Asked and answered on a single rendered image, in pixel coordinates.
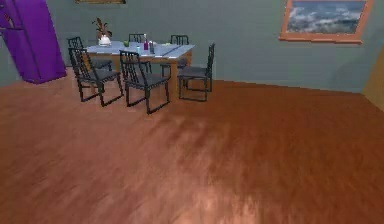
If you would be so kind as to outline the wooden dining table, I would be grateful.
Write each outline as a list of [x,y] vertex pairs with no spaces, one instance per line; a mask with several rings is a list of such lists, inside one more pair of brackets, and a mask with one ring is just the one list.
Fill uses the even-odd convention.
[[125,47],[121,41],[112,41],[110,46],[89,46],[88,54],[96,58],[111,59],[117,70],[120,70],[119,51],[137,52],[136,47],[141,46],[141,59],[151,63],[169,64],[171,66],[171,78],[169,81],[169,96],[171,100],[178,99],[178,61],[181,58],[187,59],[187,65],[191,64],[192,49],[194,45],[164,45],[155,44],[155,54],[150,54],[149,50],[144,50],[143,43],[130,42],[129,47]]

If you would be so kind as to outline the house plant in white pot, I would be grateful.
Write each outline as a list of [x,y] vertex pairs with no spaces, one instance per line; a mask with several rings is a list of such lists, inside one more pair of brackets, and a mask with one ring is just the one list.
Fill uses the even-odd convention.
[[100,46],[110,45],[110,38],[112,37],[112,32],[108,30],[107,23],[103,23],[100,18],[96,18],[96,20],[93,21],[93,24],[97,26],[96,35],[98,39],[98,44]]

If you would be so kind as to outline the dark framed picture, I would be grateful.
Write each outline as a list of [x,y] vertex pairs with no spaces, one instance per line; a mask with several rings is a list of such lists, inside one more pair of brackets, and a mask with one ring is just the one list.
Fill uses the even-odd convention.
[[74,0],[76,4],[126,4],[127,0]]

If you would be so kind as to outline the orange framed sky picture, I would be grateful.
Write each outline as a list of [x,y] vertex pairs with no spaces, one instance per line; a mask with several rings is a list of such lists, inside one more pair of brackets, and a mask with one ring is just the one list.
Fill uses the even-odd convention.
[[374,0],[286,0],[279,39],[361,45]]

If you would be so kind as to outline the purple fridge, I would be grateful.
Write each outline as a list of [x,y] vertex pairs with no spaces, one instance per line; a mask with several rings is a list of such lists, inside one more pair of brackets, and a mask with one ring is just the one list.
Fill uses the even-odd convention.
[[66,76],[46,0],[0,0],[0,36],[24,81],[41,84]]

